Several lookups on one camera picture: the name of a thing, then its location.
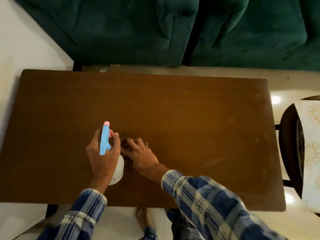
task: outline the green velvet upholstery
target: green velvet upholstery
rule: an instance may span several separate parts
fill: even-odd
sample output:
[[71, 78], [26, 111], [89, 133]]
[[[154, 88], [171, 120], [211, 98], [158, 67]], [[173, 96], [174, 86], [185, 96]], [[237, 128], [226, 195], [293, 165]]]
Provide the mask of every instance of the green velvet upholstery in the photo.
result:
[[211, 0], [191, 66], [320, 71], [320, 0], [220, 2]]
[[16, 0], [82, 64], [180, 66], [199, 0]]

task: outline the bare foot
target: bare foot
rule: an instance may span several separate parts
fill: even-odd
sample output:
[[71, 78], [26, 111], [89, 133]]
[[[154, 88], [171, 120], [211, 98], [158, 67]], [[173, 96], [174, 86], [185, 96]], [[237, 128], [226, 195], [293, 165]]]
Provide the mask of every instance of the bare foot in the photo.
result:
[[154, 227], [151, 220], [149, 208], [138, 207], [136, 212], [136, 218], [143, 232], [147, 227]]

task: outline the plaid shirt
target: plaid shirt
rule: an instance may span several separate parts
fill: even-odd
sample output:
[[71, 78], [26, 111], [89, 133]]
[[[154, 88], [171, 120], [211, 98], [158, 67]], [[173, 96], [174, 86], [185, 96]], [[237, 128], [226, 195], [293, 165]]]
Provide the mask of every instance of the plaid shirt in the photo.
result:
[[[248, 212], [238, 196], [209, 177], [192, 178], [170, 170], [161, 186], [207, 240], [286, 239]], [[106, 204], [103, 194], [85, 189], [64, 218], [46, 228], [38, 240], [90, 240]]]

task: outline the jeans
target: jeans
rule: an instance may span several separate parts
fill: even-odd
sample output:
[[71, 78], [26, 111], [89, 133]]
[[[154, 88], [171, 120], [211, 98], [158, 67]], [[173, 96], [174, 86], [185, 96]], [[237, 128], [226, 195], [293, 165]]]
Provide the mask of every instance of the jeans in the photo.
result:
[[[179, 209], [169, 209], [166, 211], [166, 215], [172, 222], [173, 240], [201, 240], [198, 230], [182, 216]], [[147, 227], [140, 240], [158, 240], [156, 230], [153, 227]]]

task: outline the person's left hand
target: person's left hand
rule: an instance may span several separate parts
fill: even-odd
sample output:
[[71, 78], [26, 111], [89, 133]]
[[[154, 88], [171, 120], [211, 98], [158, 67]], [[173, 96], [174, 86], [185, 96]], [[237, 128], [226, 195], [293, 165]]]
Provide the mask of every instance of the person's left hand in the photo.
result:
[[100, 129], [96, 130], [92, 141], [87, 146], [87, 154], [93, 171], [93, 180], [91, 181], [89, 188], [96, 189], [101, 193], [103, 193], [110, 184], [120, 155], [119, 134], [114, 133], [112, 130], [110, 130], [110, 134], [114, 138], [114, 144], [111, 147], [111, 150], [106, 150], [104, 155], [99, 154], [101, 139]]

